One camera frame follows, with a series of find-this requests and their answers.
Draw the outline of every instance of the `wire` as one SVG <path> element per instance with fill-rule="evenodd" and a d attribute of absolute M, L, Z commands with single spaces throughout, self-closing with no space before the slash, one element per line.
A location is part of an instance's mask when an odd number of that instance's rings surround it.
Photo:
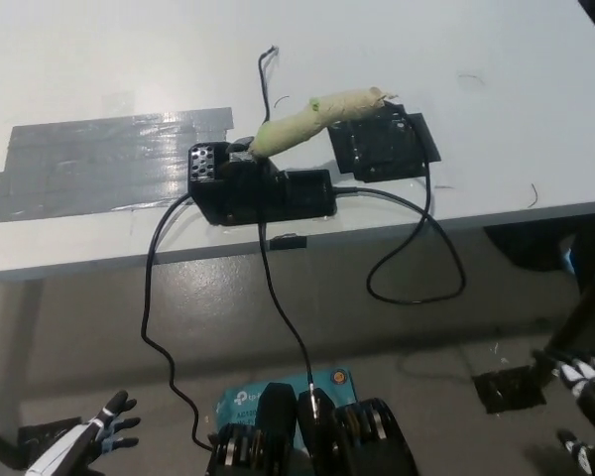
<path fill-rule="evenodd" d="M 408 238 L 401 245 L 399 245 L 397 248 L 395 248 L 390 253 L 388 253 L 386 256 L 384 256 L 381 260 L 379 260 L 375 264 L 375 266 L 372 267 L 372 269 L 368 273 L 368 276 L 366 277 L 366 290 L 368 291 L 368 294 L 370 294 L 370 296 L 372 296 L 373 298 L 375 298 L 377 300 L 380 300 L 382 302 L 388 302 L 390 304 L 398 304 L 398 305 L 425 304 L 425 303 L 429 303 L 429 302 L 437 302 L 440 300 L 456 298 L 462 294 L 462 292 L 465 288 L 465 285 L 463 284 L 463 283 L 466 283 L 465 279 L 461 280 L 462 286 L 459 287 L 459 290 L 456 293 L 450 293 L 445 296 L 428 297 L 428 298 L 423 298 L 423 299 L 399 299 L 399 298 L 393 298 L 393 297 L 385 297 L 385 296 L 382 296 L 379 293 L 377 293 L 373 287 L 373 279 L 374 279 L 375 275 L 377 274 L 377 272 L 381 269 L 381 267 L 384 266 L 393 257 L 395 257 L 395 255 L 401 253 L 406 247 L 408 247 L 418 237 L 419 233 L 423 229 L 425 222 L 431 216 L 429 213 L 429 210 L 431 208 L 431 199 L 432 199 L 431 179 L 430 179 L 430 173 L 429 173 L 429 154 L 427 153 L 427 150 L 425 149 L 425 144 L 423 143 L 423 140 L 420 139 L 420 135 L 417 132 L 417 128 L 415 126 L 414 121 L 410 118 L 409 114 L 406 112 L 405 107 L 401 104 L 393 104 L 391 102 L 388 102 L 388 105 L 399 109 L 404 120 L 406 121 L 406 124 L 410 127 L 410 129 L 412 129 L 413 134 L 418 139 L 418 143 L 420 144 L 421 151 L 422 151 L 422 160 L 423 160 L 423 162 L 422 162 L 423 177 L 425 179 L 425 204 L 424 204 L 422 210 L 416 210 L 416 212 L 420 214 L 420 220 L 418 221 L 418 223 L 416 224 L 415 228 L 413 229 L 412 233 L 408 236 Z M 373 190 L 372 188 L 370 188 L 369 190 L 371 190 L 374 194 L 380 194 L 378 190 Z M 401 198 L 401 200 L 404 200 L 409 205 L 416 206 L 413 203 L 409 202 L 408 200 L 405 200 L 404 198 Z"/>
<path fill-rule="evenodd" d="M 445 233 L 445 231 L 440 226 L 440 224 L 438 224 L 438 222 L 426 210 L 428 207 L 421 208 L 420 206 L 416 205 L 415 203 L 412 203 L 409 200 L 406 200 L 405 198 L 401 198 L 400 196 L 396 196 L 392 193 L 388 193 L 387 191 L 376 190 L 374 188 L 363 188 L 363 187 L 359 187 L 359 186 L 342 186 L 342 187 L 335 187 L 333 190 L 338 195 L 357 194 L 357 193 L 378 195 L 381 197 L 385 197 L 389 200 L 395 201 L 407 208 L 410 208 L 411 210 L 413 210 L 416 213 L 418 213 L 419 215 L 421 215 L 421 220 L 416 225 L 416 228 L 415 228 L 415 230 L 413 230 L 413 233 L 408 237 L 408 239 L 402 245 L 398 246 L 395 251 L 389 253 L 388 255 L 386 255 L 386 257 L 384 257 L 382 260 L 380 260 L 378 265 L 376 265 L 373 268 L 373 270 L 371 271 L 372 275 L 374 275 L 374 271 L 376 271 L 376 269 L 378 269 L 379 266 L 383 265 L 386 261 L 388 261 L 390 258 L 392 258 L 395 254 L 397 254 L 399 251 L 401 251 L 406 246 L 408 246 L 413 241 L 413 239 L 415 239 L 415 237 L 418 235 L 418 232 L 423 227 L 423 224 L 427 221 L 427 222 L 429 222 L 430 226 L 432 228 L 434 228 L 434 230 L 436 230 L 436 232 L 440 235 L 440 237 L 445 242 L 445 245 L 447 246 L 450 254 L 452 255 L 452 259 L 454 260 L 454 264 L 456 265 L 456 269 L 458 270 L 458 274 L 460 276 L 460 285 L 458 286 L 458 289 L 455 292 L 450 293 L 448 295 L 444 295 L 444 296 L 427 297 L 425 299 L 418 299 L 418 300 L 398 300 L 398 299 L 390 299 L 388 297 L 378 296 L 374 293 L 374 291 L 372 291 L 371 288 L 368 288 L 368 292 L 373 297 L 375 297 L 379 300 L 383 300 L 385 302 L 391 302 L 391 303 L 395 303 L 395 304 L 423 304 L 423 303 L 428 303 L 428 302 L 437 302 L 440 300 L 456 298 L 463 293 L 463 291 L 465 290 L 465 287 L 467 286 L 467 276 L 465 275 L 465 268 L 463 267 L 463 263 L 460 260 L 460 257 L 458 256 L 458 252 L 456 251 L 454 244 L 450 240 L 449 236 L 447 236 L 447 233 Z"/>
<path fill-rule="evenodd" d="M 274 53 L 277 49 L 278 49 L 278 47 L 270 47 L 268 50 L 266 50 L 264 53 L 262 53 L 260 55 L 260 57 L 258 58 L 258 72 L 260 73 L 260 88 L 262 90 L 262 100 L 265 105 L 265 119 L 263 121 L 263 124 L 265 122 L 269 122 L 269 119 L 271 118 L 271 108 L 269 106 L 269 90 L 267 88 L 267 79 L 265 78 L 265 71 L 263 69 L 262 63 L 266 57 L 268 57 L 269 55 Z M 299 335 L 298 331 L 296 330 L 294 325 L 291 323 L 291 320 L 287 317 L 285 310 L 282 308 L 282 305 L 280 304 L 280 301 L 278 300 L 278 297 L 276 296 L 276 291 L 274 290 L 274 284 L 273 284 L 273 281 L 271 278 L 271 270 L 269 269 L 269 260 L 267 259 L 267 247 L 266 247 L 267 240 L 265 237 L 267 223 L 265 222 L 265 217 L 263 214 L 263 198 L 262 197 L 259 197 L 259 198 L 260 199 L 258 200 L 258 241 L 260 243 L 260 254 L 262 255 L 262 263 L 265 267 L 265 276 L 267 278 L 267 287 L 269 288 L 269 294 L 271 295 L 271 299 L 274 302 L 274 306 L 276 307 L 278 314 L 280 315 L 282 320 L 285 322 L 285 324 L 291 331 L 291 334 L 294 335 L 294 338 L 297 341 L 297 345 L 299 345 L 299 350 L 301 351 L 301 355 L 304 359 L 304 365 L 306 367 L 306 380 L 310 385 L 312 385 L 313 384 L 313 372 L 312 372 L 312 368 L 310 366 L 310 358 L 308 357 L 308 351 L 306 350 L 304 341 L 301 339 L 301 336 Z"/>
<path fill-rule="evenodd" d="M 260 55 L 260 57 L 258 58 L 258 73 L 260 74 L 260 88 L 262 89 L 262 100 L 265 105 L 265 120 L 262 121 L 263 124 L 265 122 L 269 122 L 269 119 L 271 119 L 271 107 L 269 106 L 269 91 L 267 90 L 267 79 L 265 78 L 265 70 L 262 66 L 262 61 L 264 61 L 268 55 L 271 55 L 277 49 L 278 49 L 278 47 L 271 46 L 268 50 L 266 50 L 264 53 L 262 53 Z"/>
<path fill-rule="evenodd" d="M 166 360 L 168 361 L 168 366 L 170 367 L 170 377 L 168 379 L 168 385 L 170 386 L 170 389 L 175 394 L 177 394 L 181 400 L 186 402 L 191 407 L 191 410 L 194 413 L 194 423 L 191 427 L 191 440 L 202 449 L 211 451 L 211 446 L 209 446 L 206 443 L 203 443 L 196 436 L 196 432 L 198 430 L 198 407 L 196 406 L 194 401 L 186 394 L 184 394 L 175 384 L 175 376 L 177 372 L 177 364 L 175 363 L 175 359 L 172 357 L 170 352 L 168 352 L 164 347 L 162 347 L 157 342 L 148 337 L 148 320 L 150 319 L 150 303 L 152 299 L 152 268 L 155 264 L 155 257 L 157 254 L 159 238 L 170 216 L 175 212 L 177 208 L 179 208 L 179 206 L 181 206 L 187 200 L 189 200 L 189 193 L 186 193 L 181 198 L 178 198 L 177 201 L 170 205 L 170 208 L 168 208 L 168 210 L 166 210 L 166 212 L 161 217 L 161 220 L 159 221 L 159 224 L 155 229 L 155 233 L 152 236 L 152 241 L 150 242 L 150 247 L 148 248 L 148 259 L 146 260 L 146 287 L 143 307 L 143 319 L 141 321 L 141 338 L 146 344 L 148 344 L 150 347 L 155 349 L 157 352 L 159 352 L 166 358 Z"/>
<path fill-rule="evenodd" d="M 276 291 L 274 290 L 274 285 L 271 280 L 271 271 L 269 269 L 269 260 L 267 259 L 267 250 L 266 250 L 266 246 L 265 246 L 265 242 L 266 242 L 265 228 L 266 228 L 265 223 L 258 223 L 258 240 L 260 242 L 260 253 L 262 254 L 262 263 L 265 267 L 265 276 L 267 277 L 267 287 L 269 288 L 269 294 L 271 295 L 271 299 L 273 300 L 274 305 L 276 306 L 276 309 L 278 310 L 278 314 L 280 315 L 282 320 L 285 322 L 285 324 L 291 331 L 291 334 L 294 335 L 294 338 L 297 341 L 297 345 L 299 345 L 299 350 L 301 351 L 301 355 L 304 359 L 304 365 L 306 366 L 306 379 L 308 380 L 308 382 L 310 384 L 312 384 L 313 383 L 313 372 L 312 372 L 312 369 L 310 366 L 310 358 L 308 357 L 308 351 L 306 350 L 304 341 L 301 340 L 301 336 L 299 335 L 298 331 L 296 330 L 294 325 L 291 323 L 291 321 L 287 317 L 287 314 L 285 313 L 285 311 L 282 309 L 282 306 L 280 305 L 280 301 L 278 300 L 278 297 L 276 296 Z"/>

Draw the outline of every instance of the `gray floor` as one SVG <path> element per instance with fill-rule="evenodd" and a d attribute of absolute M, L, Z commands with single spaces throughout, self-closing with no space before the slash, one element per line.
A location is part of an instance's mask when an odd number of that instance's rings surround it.
<path fill-rule="evenodd" d="M 481 231 L 453 232 L 470 284 L 451 302 L 396 307 L 371 299 L 364 279 L 394 242 L 274 253 L 281 302 L 316 368 L 350 367 L 360 399 L 395 411 L 423 475 L 571 475 L 554 431 L 595 442 L 558 385 L 548 405 L 488 416 L 470 377 L 524 365 L 577 300 L 562 273 L 517 270 Z M 456 285 L 447 253 L 429 236 L 377 280 L 386 294 L 429 296 Z M 116 390 L 139 400 L 135 450 L 96 462 L 109 475 L 203 474 L 207 453 L 189 440 L 191 411 L 165 384 L 164 360 L 140 339 L 143 271 L 0 285 L 0 428 L 91 416 Z M 161 266 L 151 335 L 178 361 L 179 384 L 214 430 L 212 406 L 240 383 L 302 369 L 273 309 L 259 256 Z M 12 474 L 0 467 L 0 474 Z"/>

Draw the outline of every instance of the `gray duct tape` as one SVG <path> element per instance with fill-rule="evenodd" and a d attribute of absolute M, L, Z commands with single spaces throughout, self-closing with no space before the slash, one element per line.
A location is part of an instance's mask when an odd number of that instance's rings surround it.
<path fill-rule="evenodd" d="M 163 206 L 186 192 L 187 150 L 232 128 L 230 108 L 14 127 L 0 222 Z"/>

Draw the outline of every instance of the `teal box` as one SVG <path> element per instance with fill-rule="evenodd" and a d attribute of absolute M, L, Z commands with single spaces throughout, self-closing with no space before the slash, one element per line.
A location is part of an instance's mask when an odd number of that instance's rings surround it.
<path fill-rule="evenodd" d="M 307 390 L 306 374 L 292 375 L 273 382 L 291 384 L 296 393 L 296 398 Z M 326 392 L 336 407 L 357 402 L 350 371 L 347 368 L 340 367 L 313 372 L 313 382 L 316 387 Z M 216 405 L 216 424 L 218 428 L 227 423 L 254 424 L 256 422 L 258 399 L 267 384 L 269 382 L 257 382 L 226 390 L 222 399 Z M 299 427 L 296 431 L 294 448 L 304 450 Z"/>

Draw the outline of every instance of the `black device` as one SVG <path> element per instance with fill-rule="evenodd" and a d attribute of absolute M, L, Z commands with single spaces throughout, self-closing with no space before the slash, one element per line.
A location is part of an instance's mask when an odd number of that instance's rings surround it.
<path fill-rule="evenodd" d="M 218 433 L 207 476 L 285 475 L 296 421 L 316 476 L 417 476 L 417 466 L 397 420 L 379 399 L 335 408 L 315 389 L 296 397 L 286 384 L 269 384 L 255 425 L 226 424 Z"/>
<path fill-rule="evenodd" d="M 334 215 L 328 170 L 279 171 L 236 144 L 196 144 L 188 152 L 188 189 L 207 221 L 246 225 Z"/>
<path fill-rule="evenodd" d="M 370 117 L 328 127 L 339 171 L 364 182 L 423 177 L 424 163 L 440 161 L 422 114 L 386 102 Z"/>
<path fill-rule="evenodd" d="M 291 385 L 269 384 L 260 396 L 255 425 L 229 423 L 220 428 L 205 474 L 286 475 L 294 447 L 297 407 Z"/>

